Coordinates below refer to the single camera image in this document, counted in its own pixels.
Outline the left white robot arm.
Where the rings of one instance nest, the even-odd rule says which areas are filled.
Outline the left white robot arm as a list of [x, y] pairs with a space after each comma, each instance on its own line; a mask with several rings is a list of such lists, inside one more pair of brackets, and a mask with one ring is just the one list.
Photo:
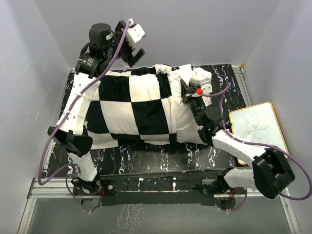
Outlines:
[[74, 83], [62, 116], [48, 129], [50, 139], [66, 149], [71, 166], [78, 171], [73, 184], [85, 193], [97, 194], [101, 187], [90, 154], [93, 140], [84, 132], [92, 97], [115, 60], [122, 59], [132, 67], [145, 54], [143, 49], [132, 54], [144, 37], [144, 30], [133, 19], [119, 21], [115, 30], [106, 23], [92, 25], [89, 42], [81, 49], [74, 68]]

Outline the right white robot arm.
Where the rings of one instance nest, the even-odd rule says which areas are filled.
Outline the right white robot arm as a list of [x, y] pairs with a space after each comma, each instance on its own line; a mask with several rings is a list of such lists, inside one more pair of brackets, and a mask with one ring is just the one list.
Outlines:
[[230, 125], [222, 124], [219, 107], [206, 106], [198, 84], [186, 84], [181, 80], [183, 103], [190, 106], [197, 131], [203, 143], [221, 149], [244, 161], [250, 168], [227, 168], [209, 184], [202, 183], [198, 189], [209, 194], [229, 193], [234, 188], [250, 188], [260, 191], [269, 199], [275, 198], [295, 180], [295, 175], [282, 152], [271, 146], [255, 146], [229, 132]]

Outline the white pillow insert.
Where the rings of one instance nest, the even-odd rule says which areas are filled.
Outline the white pillow insert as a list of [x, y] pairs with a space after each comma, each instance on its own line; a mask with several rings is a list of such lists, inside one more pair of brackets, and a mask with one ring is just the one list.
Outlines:
[[180, 82], [184, 81], [188, 84], [190, 81], [207, 79], [209, 84], [212, 84], [212, 73], [202, 68], [193, 69], [189, 64], [180, 66], [176, 70], [164, 64], [156, 64], [153, 67], [156, 69], [157, 73], [165, 73], [168, 75], [172, 92], [173, 110], [175, 111], [177, 142], [203, 144], [197, 132], [202, 127], [196, 125], [189, 104], [182, 102]]

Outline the black white checkered pillowcase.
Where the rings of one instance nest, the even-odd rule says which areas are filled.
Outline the black white checkered pillowcase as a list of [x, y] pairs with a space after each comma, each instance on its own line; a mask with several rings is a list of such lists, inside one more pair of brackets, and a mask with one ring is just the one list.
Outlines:
[[122, 143], [175, 144], [176, 117], [169, 82], [171, 66], [109, 71], [90, 103], [85, 129], [92, 149]]

